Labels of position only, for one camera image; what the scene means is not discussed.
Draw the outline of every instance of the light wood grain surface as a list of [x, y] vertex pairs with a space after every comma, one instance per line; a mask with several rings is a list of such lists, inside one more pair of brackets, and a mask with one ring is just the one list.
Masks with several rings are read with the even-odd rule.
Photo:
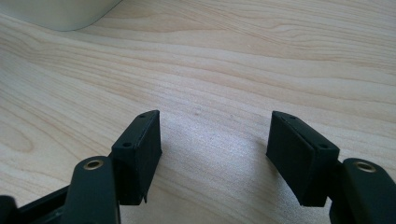
[[291, 113], [396, 179], [396, 2], [124, 0], [55, 32], [0, 14], [0, 194], [19, 206], [161, 110], [148, 203], [123, 223], [329, 223], [265, 157]]

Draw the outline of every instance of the black bracket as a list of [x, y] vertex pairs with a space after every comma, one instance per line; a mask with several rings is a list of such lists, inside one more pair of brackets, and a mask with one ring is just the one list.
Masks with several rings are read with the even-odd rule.
[[267, 157], [300, 205], [332, 200], [332, 224], [396, 223], [396, 185], [380, 166], [361, 159], [338, 161], [340, 149], [293, 115], [274, 111]]
[[160, 111], [134, 119], [108, 157], [92, 157], [75, 168], [70, 186], [17, 208], [0, 196], [0, 224], [118, 224], [119, 204], [147, 201], [162, 155]]

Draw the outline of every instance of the white object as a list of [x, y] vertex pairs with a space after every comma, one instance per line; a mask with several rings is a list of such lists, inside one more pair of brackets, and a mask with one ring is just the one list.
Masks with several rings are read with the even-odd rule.
[[103, 17], [120, 0], [0, 0], [0, 12], [57, 31], [77, 30]]

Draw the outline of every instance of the wood grain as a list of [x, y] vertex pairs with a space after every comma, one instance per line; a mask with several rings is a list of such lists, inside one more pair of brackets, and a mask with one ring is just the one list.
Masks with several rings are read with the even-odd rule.
[[396, 179], [396, 2], [124, 0], [55, 32], [0, 14], [0, 194], [27, 204], [161, 110], [163, 156], [125, 223], [329, 223], [265, 157], [291, 113]]

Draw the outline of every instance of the metal ring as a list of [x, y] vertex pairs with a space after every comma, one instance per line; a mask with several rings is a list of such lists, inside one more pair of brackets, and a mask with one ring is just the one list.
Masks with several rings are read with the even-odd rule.
[[86, 170], [96, 170], [97, 168], [101, 167], [103, 165], [103, 161], [100, 160], [93, 160], [93, 161], [88, 161], [84, 165], [84, 169]]
[[356, 167], [358, 167], [358, 169], [367, 172], [367, 173], [375, 173], [376, 169], [372, 164], [369, 164], [367, 162], [364, 161], [355, 161], [353, 164], [356, 165]]

